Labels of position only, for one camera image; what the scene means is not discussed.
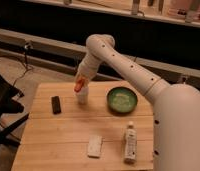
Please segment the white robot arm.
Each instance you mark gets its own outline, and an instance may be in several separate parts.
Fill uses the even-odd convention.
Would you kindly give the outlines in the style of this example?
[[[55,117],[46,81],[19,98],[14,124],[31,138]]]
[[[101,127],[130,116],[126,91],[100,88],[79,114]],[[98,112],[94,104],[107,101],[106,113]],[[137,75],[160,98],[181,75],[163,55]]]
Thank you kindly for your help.
[[[87,53],[77,71],[75,90],[95,77],[101,63],[109,64],[153,106],[154,171],[200,171],[200,91],[188,84],[169,84],[114,46],[110,35],[86,39]]]

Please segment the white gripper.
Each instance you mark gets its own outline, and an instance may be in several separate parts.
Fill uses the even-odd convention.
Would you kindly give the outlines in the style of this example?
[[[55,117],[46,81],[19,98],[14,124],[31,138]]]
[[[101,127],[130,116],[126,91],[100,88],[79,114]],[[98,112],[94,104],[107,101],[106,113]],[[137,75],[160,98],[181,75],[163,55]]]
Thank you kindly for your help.
[[[99,66],[89,65],[85,62],[81,62],[79,64],[76,77],[83,77],[86,80],[92,80],[96,76],[98,68]]]

